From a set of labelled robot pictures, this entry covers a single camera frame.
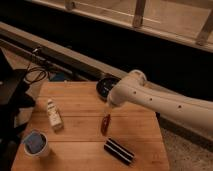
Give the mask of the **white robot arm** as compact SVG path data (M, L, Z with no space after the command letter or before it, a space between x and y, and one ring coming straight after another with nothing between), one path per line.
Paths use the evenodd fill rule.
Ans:
M142 71L132 70L110 90L107 103L120 107L131 102L213 133L213 102L154 90L146 83Z

